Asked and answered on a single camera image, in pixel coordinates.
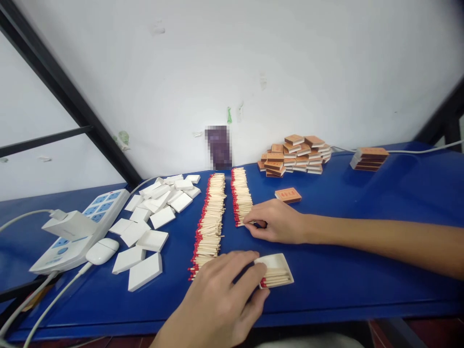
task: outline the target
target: forearm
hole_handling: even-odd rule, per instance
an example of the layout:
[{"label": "forearm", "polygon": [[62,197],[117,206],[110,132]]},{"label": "forearm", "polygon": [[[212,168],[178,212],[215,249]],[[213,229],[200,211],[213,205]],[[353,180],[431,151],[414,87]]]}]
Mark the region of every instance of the forearm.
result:
[{"label": "forearm", "polygon": [[386,256],[464,280],[464,229],[393,220],[318,217],[321,244]]}]

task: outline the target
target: charger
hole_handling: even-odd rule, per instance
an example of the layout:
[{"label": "charger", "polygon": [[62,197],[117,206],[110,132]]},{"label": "charger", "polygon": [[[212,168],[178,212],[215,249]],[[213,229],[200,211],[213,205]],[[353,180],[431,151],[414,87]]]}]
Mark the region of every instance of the charger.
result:
[{"label": "charger", "polygon": [[54,210],[50,217],[51,219],[42,226],[42,229],[69,241],[93,235],[98,226],[95,221],[77,210],[70,213]]}]

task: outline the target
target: stack of matchboxes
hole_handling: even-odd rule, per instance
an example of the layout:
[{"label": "stack of matchboxes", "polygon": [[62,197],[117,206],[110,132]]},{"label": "stack of matchboxes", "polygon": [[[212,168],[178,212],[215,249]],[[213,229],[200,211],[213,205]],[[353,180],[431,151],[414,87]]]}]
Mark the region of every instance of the stack of matchboxes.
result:
[{"label": "stack of matchboxes", "polygon": [[388,155],[388,151],[382,147],[360,147],[349,164],[354,170],[376,172]]},{"label": "stack of matchboxes", "polygon": [[294,134],[283,144],[272,144],[271,149],[258,161],[260,171],[267,177],[283,177],[293,171],[322,174],[322,165],[330,160],[330,145],[315,135],[302,137]]}]

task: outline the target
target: row of matchsticks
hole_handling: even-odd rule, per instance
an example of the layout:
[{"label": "row of matchsticks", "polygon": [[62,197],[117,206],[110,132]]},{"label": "row of matchsticks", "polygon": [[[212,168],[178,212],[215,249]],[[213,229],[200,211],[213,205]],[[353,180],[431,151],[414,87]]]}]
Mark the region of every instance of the row of matchsticks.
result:
[{"label": "row of matchsticks", "polygon": [[[235,218],[235,226],[243,226],[243,219],[247,215],[252,206],[251,194],[248,190],[247,176],[244,168],[232,169],[232,198],[233,211]],[[218,256],[221,239],[224,237],[222,233],[222,215],[226,210],[224,194],[226,183],[225,175],[222,173],[212,174],[208,181],[206,189],[206,198],[202,210],[202,217],[198,223],[198,228],[195,233],[195,248],[193,258],[191,259],[193,266],[189,268],[190,278],[195,279],[200,268]],[[288,271],[281,268],[268,268],[264,278],[261,280],[262,288],[270,288],[280,285],[285,285],[290,282]]]},{"label": "row of matchsticks", "polygon": [[226,178],[223,173],[210,175],[202,217],[195,233],[195,249],[191,259],[193,266],[189,268],[191,273],[189,280],[195,279],[200,268],[218,256],[221,238],[224,237],[221,233],[222,215],[226,210],[224,207],[225,187]]}]

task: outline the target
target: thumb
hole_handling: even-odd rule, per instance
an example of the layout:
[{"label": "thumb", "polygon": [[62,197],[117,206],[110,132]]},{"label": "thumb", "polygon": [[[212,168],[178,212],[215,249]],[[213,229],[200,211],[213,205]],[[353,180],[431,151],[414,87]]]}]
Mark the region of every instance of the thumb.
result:
[{"label": "thumb", "polygon": [[276,240],[276,234],[269,229],[260,229],[253,224],[245,224],[251,235],[257,239],[264,239],[268,242],[274,242]]},{"label": "thumb", "polygon": [[264,301],[266,301],[270,293],[271,291],[269,289],[256,290],[251,297],[250,302],[245,305],[245,308],[243,309],[239,321],[234,329],[235,345],[245,341],[251,328],[261,316]]},{"label": "thumb", "polygon": [[245,215],[243,223],[249,223],[250,221],[262,220],[267,221],[267,214],[265,209],[260,209],[257,206],[251,208],[250,212]]}]

